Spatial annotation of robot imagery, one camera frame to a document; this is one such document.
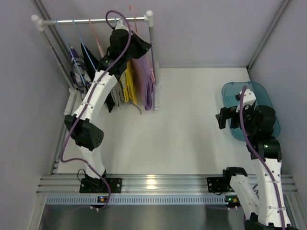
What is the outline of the purple trousers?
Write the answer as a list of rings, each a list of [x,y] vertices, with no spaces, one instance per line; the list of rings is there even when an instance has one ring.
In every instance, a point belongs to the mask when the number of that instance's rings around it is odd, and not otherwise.
[[[145,110],[154,106],[154,74],[146,55],[132,59],[135,82],[139,98]]]

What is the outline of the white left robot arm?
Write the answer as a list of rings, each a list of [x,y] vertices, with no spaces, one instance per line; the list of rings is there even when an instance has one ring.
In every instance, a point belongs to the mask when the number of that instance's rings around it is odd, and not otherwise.
[[[141,58],[151,48],[134,31],[126,29],[114,29],[109,39],[110,46],[97,64],[88,93],[74,114],[64,120],[70,137],[83,154],[80,160],[85,163],[87,176],[96,180],[101,180],[106,172],[100,153],[104,133],[97,127],[99,113],[128,62]]]

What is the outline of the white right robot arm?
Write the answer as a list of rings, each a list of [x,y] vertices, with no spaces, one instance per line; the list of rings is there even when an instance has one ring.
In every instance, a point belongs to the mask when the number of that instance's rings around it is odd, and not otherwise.
[[[281,182],[282,154],[279,141],[273,136],[276,115],[265,105],[222,108],[216,115],[220,129],[227,119],[231,126],[243,131],[254,167],[257,184],[252,188],[244,168],[227,167],[223,180],[237,195],[244,210],[247,230],[293,230],[287,215]]]

